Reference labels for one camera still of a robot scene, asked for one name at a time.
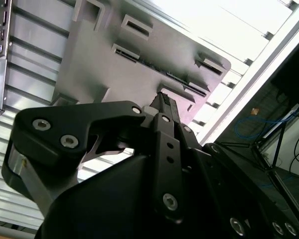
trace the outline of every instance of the black metal bracket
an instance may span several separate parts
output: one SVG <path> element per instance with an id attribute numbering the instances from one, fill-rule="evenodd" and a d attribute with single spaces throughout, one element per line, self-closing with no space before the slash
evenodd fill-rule
<path id="1" fill-rule="evenodd" d="M 282 197 L 286 200 L 288 206 L 290 207 L 293 214 L 295 215 L 295 217 L 299 221 L 299 204 L 294 199 L 293 195 L 290 193 L 288 188 L 285 186 L 282 179 L 275 172 L 276 163 L 277 163 L 277 159 L 278 159 L 278 156 L 279 156 L 280 147 L 281 147 L 281 144 L 282 144 L 282 141 L 283 141 L 286 125 L 287 125 L 287 122 L 283 122 L 281 127 L 280 127 L 281 131 L 280 131 L 280 134 L 279 134 L 277 148 L 276 148 L 276 151 L 275 151 L 275 156 L 274 156 L 274 160 L 273 160 L 272 165 L 270 165 L 269 162 L 262 156 L 262 154 L 259 151 L 259 147 L 258 147 L 257 143 L 256 144 L 246 144 L 246 143 L 218 142 L 217 144 L 220 147 L 222 147 L 222 148 L 232 152 L 233 154 L 237 155 L 241 159 L 249 162 L 255 168 L 258 168 L 259 170 L 261 170 L 263 172 L 266 172 L 269 179 L 275 185 L 275 187 L 280 192 Z M 247 158 L 247 157 L 243 156 L 242 154 L 234 151 L 230 147 L 242 147 L 242 148 L 251 149 L 251 151 L 257 156 L 258 163 L 253 162 L 249 158 Z"/>
<path id="2" fill-rule="evenodd" d="M 299 235 L 219 146 L 199 145 L 174 100 L 159 93 L 151 107 L 158 113 L 111 102 L 16 116 L 2 174 L 45 215 L 37 239 L 152 238 L 158 231 L 172 238 L 295 238 L 273 223 Z M 132 157 L 77 183 L 81 162 L 126 147 L 135 149 Z"/>

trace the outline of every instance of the bolt head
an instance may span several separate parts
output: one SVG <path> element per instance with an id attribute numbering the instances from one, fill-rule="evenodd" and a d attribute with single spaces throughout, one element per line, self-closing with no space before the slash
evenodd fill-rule
<path id="1" fill-rule="evenodd" d="M 44 119 L 36 119 L 32 122 L 32 126 L 39 131 L 46 131 L 51 128 L 51 124 Z"/>
<path id="2" fill-rule="evenodd" d="M 178 202 L 172 194 L 165 193 L 163 196 L 163 202 L 165 206 L 171 211 L 175 211 L 178 208 Z"/>
<path id="3" fill-rule="evenodd" d="M 136 107 L 132 107 L 132 110 L 136 113 L 136 114 L 140 114 L 141 110 L 139 108 Z"/>
<path id="4" fill-rule="evenodd" d="M 79 145 L 79 140 L 73 135 L 64 135 L 61 137 L 61 144 L 66 148 L 76 148 Z"/>
<path id="5" fill-rule="evenodd" d="M 297 236 L 297 232 L 289 223 L 285 223 L 285 226 L 292 235 Z"/>
<path id="6" fill-rule="evenodd" d="M 243 225 L 241 225 L 241 223 L 236 218 L 230 219 L 230 225 L 238 235 L 240 235 L 241 237 L 245 235 Z"/>
<path id="7" fill-rule="evenodd" d="M 279 226 L 278 223 L 273 222 L 273 227 L 275 228 L 275 230 L 276 230 L 280 235 L 283 235 L 283 234 L 284 234 L 284 230 Z"/>
<path id="8" fill-rule="evenodd" d="M 162 116 L 163 120 L 166 121 L 166 122 L 170 122 L 169 118 L 166 117 L 166 116 Z"/>
<path id="9" fill-rule="evenodd" d="M 185 130 L 186 132 L 188 132 L 188 133 L 191 132 L 191 129 L 190 129 L 190 127 L 188 127 L 188 126 L 184 126 L 184 130 Z"/>

